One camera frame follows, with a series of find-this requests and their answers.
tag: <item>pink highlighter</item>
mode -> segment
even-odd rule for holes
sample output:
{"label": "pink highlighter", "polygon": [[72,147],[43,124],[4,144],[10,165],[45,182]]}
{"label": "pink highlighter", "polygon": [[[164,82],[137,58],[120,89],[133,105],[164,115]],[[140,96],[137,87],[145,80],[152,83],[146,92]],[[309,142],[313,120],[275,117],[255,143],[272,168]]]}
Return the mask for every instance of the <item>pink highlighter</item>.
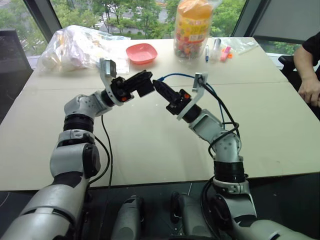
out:
{"label": "pink highlighter", "polygon": [[225,62],[228,58],[228,54],[230,53],[231,47],[227,46],[224,52],[221,54],[220,61]]}

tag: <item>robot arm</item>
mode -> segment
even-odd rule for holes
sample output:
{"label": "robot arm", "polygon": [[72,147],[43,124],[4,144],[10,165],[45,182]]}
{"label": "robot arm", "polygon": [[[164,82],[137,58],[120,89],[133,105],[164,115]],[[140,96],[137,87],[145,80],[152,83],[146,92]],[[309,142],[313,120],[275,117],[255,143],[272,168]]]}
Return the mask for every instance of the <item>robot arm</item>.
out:
{"label": "robot arm", "polygon": [[38,191],[5,232],[2,240],[62,240],[72,238],[80,218],[89,179],[100,170],[94,118],[134,98],[154,91],[152,73],[142,71],[124,80],[116,65],[100,59],[105,90],[78,95],[64,106],[63,132],[50,159],[53,183]]}
{"label": "robot arm", "polygon": [[238,135],[229,133],[223,124],[208,110],[196,105],[203,95],[207,75],[196,73],[194,89],[197,96],[191,96],[181,89],[175,92],[162,81],[154,80],[156,91],[169,105],[166,109],[177,119],[183,119],[200,138],[212,144],[215,152],[214,178],[212,185],[217,194],[210,202],[214,223],[237,240],[311,240],[310,237],[294,232],[270,220],[257,220],[255,205],[250,194],[249,183],[239,156],[241,141]]}

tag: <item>beige table surface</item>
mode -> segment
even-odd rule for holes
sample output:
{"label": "beige table surface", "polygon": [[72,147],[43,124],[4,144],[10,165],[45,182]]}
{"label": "beige table surface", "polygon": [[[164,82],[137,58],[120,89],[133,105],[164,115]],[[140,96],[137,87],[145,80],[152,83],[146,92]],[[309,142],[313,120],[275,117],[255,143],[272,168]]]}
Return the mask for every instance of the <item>beige table surface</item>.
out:
{"label": "beige table surface", "polygon": [[[208,40],[210,48],[213,39]],[[131,46],[137,43],[149,43],[158,52],[154,62],[144,65],[130,64],[129,74],[120,74],[128,78],[144,69],[153,73],[158,79],[170,73],[184,73],[194,76],[195,72],[208,72],[210,84],[242,84],[242,83],[286,83],[287,79],[279,72],[263,49],[258,46],[247,53],[238,55],[233,52],[233,58],[225,63],[206,63],[205,55],[199,60],[180,62],[173,51],[173,39],[111,41],[112,45]],[[171,86],[192,84],[188,78],[170,77]],[[100,80],[98,69],[83,69],[66,73],[41,74],[37,70],[31,75],[26,88],[36,89],[97,89],[104,85]]]}
{"label": "beige table surface", "polygon": [[[191,92],[191,86],[183,87]],[[214,85],[240,123],[245,172],[251,178],[320,170],[320,124],[287,83]],[[93,89],[25,89],[0,126],[0,190],[36,190],[52,182],[49,161],[64,123],[64,105]],[[114,152],[113,185],[206,180],[208,143],[178,121],[156,92],[105,115]],[[208,93],[198,103],[220,118]],[[107,142],[97,118],[94,133]],[[102,167],[106,155],[98,145]],[[109,172],[93,186],[106,186]]]}

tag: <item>office chair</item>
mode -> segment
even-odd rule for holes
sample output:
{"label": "office chair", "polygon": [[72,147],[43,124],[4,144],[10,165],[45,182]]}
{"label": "office chair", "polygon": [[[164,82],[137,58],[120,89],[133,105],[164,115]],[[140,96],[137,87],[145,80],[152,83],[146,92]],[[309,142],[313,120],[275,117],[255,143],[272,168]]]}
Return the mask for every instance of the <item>office chair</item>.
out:
{"label": "office chair", "polygon": [[[280,70],[283,75],[288,79],[289,83],[294,87],[298,92],[301,86],[301,78],[297,71],[294,71],[296,68],[294,62],[294,56],[282,55],[278,58],[279,62],[283,64],[283,68]],[[308,104],[309,108],[312,110],[314,115],[320,120],[320,107],[311,106]]]}
{"label": "office chair", "polygon": [[0,29],[0,123],[32,72],[16,30]]}

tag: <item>pink bowl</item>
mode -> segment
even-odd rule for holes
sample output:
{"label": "pink bowl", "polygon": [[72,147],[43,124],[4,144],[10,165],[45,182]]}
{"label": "pink bowl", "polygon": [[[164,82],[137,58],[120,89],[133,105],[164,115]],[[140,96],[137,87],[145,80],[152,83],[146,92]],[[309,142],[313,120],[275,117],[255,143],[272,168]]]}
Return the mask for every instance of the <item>pink bowl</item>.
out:
{"label": "pink bowl", "polygon": [[153,46],[148,43],[140,43],[126,49],[129,59],[135,64],[147,64],[152,62],[158,55]]}

